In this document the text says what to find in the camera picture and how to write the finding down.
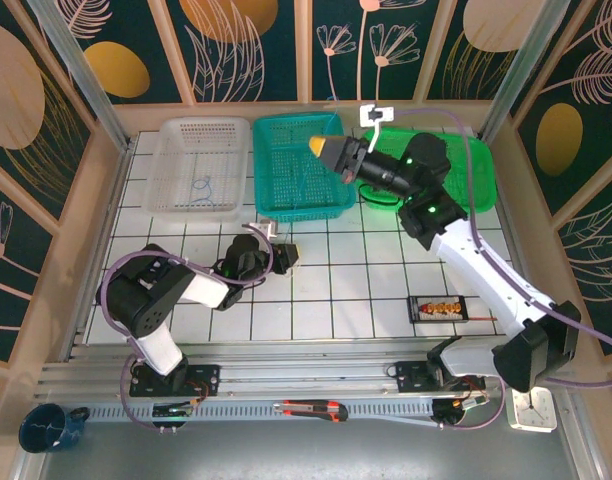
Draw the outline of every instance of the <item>grid tile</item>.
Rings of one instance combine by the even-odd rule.
[[[261,218],[254,205],[250,155],[241,215],[232,222],[168,223],[151,219],[139,206],[153,162],[157,132],[143,132],[125,184],[123,203],[109,242],[107,263],[141,250],[148,242],[210,266],[225,255],[242,223]],[[495,209],[478,215],[482,235],[509,259]],[[401,230],[393,212],[358,202],[331,220],[283,223],[275,242],[298,245],[300,263],[291,275],[271,275],[226,312],[182,301],[169,319],[178,343],[275,339],[372,338],[500,334],[492,320],[463,324],[408,321],[407,295],[464,294],[471,316],[492,317],[468,282],[452,278],[450,268]],[[93,305],[87,323],[89,343],[121,343]]]

